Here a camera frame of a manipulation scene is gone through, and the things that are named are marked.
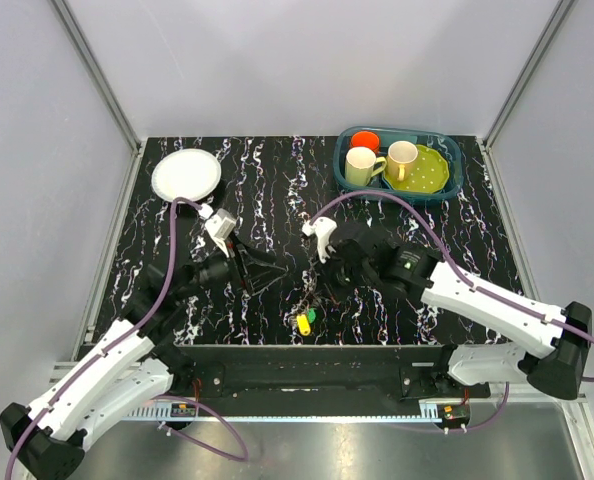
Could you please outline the yellow key tag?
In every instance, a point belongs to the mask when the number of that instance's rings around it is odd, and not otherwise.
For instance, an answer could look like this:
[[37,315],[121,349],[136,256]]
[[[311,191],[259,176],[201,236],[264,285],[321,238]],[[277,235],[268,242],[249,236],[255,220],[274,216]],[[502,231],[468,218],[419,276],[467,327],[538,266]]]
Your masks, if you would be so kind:
[[307,315],[298,315],[295,317],[298,332],[302,336],[309,336],[311,334],[311,323]]

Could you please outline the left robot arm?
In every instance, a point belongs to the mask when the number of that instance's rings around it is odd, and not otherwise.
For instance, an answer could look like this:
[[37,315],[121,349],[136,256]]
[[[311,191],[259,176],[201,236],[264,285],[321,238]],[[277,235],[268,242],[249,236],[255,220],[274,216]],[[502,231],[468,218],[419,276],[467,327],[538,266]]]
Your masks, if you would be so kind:
[[0,414],[10,452],[4,476],[21,463],[37,479],[66,479],[85,452],[123,417],[161,395],[195,384],[195,361],[174,344],[186,299],[231,285],[255,295],[286,273],[276,258],[229,239],[205,260],[152,269],[122,316],[60,381],[24,406]]

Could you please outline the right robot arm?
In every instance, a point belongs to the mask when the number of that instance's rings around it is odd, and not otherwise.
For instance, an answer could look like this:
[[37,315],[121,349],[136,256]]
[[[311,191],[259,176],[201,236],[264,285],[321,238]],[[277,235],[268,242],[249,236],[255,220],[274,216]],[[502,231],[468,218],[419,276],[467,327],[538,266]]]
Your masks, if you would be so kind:
[[565,307],[526,298],[477,277],[435,251],[394,244],[363,224],[317,219],[314,235],[322,290],[339,303],[367,287],[458,314],[507,338],[496,345],[445,348],[431,384],[443,396],[479,383],[526,382],[560,400],[577,398],[590,343],[592,312],[579,302]]

